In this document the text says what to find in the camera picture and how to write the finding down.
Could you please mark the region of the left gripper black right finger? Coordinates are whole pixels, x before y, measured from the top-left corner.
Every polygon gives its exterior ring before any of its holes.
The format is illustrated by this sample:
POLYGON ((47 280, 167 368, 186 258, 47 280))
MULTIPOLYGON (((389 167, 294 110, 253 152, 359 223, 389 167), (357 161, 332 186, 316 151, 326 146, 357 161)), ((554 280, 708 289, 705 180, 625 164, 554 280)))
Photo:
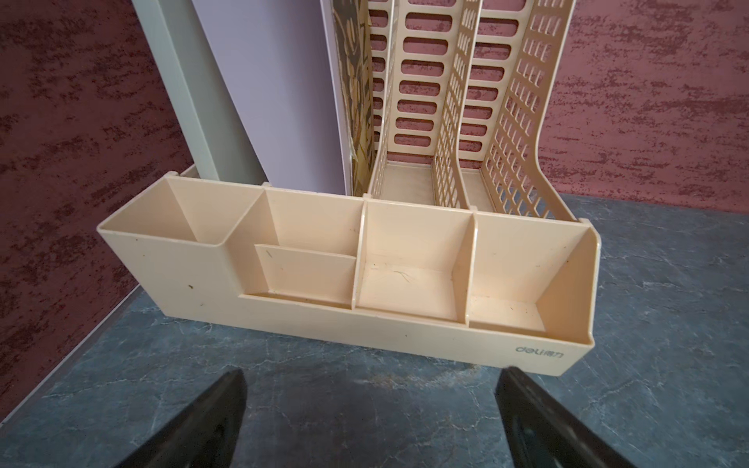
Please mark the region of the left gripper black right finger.
POLYGON ((501 371, 495 401, 516 467, 634 467, 516 367, 501 371))

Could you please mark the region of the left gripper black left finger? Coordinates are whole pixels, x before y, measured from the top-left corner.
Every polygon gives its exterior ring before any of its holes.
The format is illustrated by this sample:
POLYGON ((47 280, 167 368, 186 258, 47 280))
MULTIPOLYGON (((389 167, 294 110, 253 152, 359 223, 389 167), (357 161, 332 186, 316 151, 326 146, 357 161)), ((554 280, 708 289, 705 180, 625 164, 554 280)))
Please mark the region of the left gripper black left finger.
POLYGON ((237 369, 223 374, 120 467, 228 467, 247 406, 248 387, 237 369))

